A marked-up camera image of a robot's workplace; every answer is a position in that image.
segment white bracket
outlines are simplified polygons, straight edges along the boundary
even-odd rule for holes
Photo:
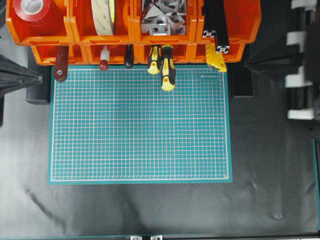
[[[292,31],[286,34],[286,45],[299,45],[300,53],[305,51],[305,40],[307,33],[305,31]]]
[[[162,240],[162,235],[152,236],[150,240]]]
[[[313,108],[305,108],[301,110],[289,110],[288,119],[296,120],[312,120],[315,118],[315,112]]]
[[[142,240],[142,236],[130,236],[130,240]]]
[[[304,8],[305,11],[316,11],[317,0],[292,0],[291,9]]]
[[[304,66],[299,67],[298,74],[290,74],[285,76],[285,87],[286,88],[301,88],[311,86],[311,81],[305,80]]]

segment screwdriver handle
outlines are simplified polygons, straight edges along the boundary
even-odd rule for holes
[[[173,50],[171,45],[163,45],[162,48],[161,88],[172,91],[176,84],[176,69],[174,65]]]
[[[153,75],[158,74],[161,69],[161,61],[161,48],[159,45],[153,45],[148,56],[148,72]]]
[[[134,46],[127,45],[124,55],[124,66],[127,69],[132,69],[134,66]]]

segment hanging tool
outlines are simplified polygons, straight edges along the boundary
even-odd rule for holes
[[[148,56],[148,72],[158,74],[161,69],[162,52],[159,45],[153,45]]]
[[[216,44],[211,43],[205,46],[206,63],[210,68],[216,68],[221,73],[227,72],[224,56],[222,52],[216,52]]]
[[[107,45],[104,45],[100,53],[99,69],[101,71],[107,71],[109,68],[110,49]]]
[[[227,54],[230,43],[224,0],[204,0],[202,14],[204,15],[203,37],[214,38],[216,52]]]
[[[127,45],[124,55],[124,66],[126,69],[132,69],[134,66],[134,46]]]
[[[69,46],[58,46],[55,60],[54,79],[60,83],[68,76]]]
[[[164,45],[162,50],[162,68],[161,74],[161,88],[165,91],[172,91],[176,85],[176,69],[174,65],[173,50],[171,45]]]

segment yellow tool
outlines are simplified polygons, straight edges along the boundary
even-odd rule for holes
[[[148,56],[148,72],[150,74],[158,74],[160,72],[161,60],[162,53],[160,46],[153,45]]]
[[[216,52],[216,44],[211,43],[205,46],[206,63],[210,68],[216,68],[219,72],[227,72],[224,56],[222,52]]]
[[[161,88],[165,91],[172,91],[176,84],[176,69],[174,65],[174,58],[172,56],[174,47],[171,45],[162,46],[162,68],[161,74]]]

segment black table surface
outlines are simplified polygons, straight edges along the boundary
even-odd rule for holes
[[[289,0],[261,5],[253,53],[289,27]],[[17,49],[6,55],[21,63]],[[312,140],[286,119],[284,79],[253,78],[254,98],[230,100],[232,183],[48,185],[50,107],[26,103],[25,89],[7,94],[0,128],[0,238],[315,234]]]

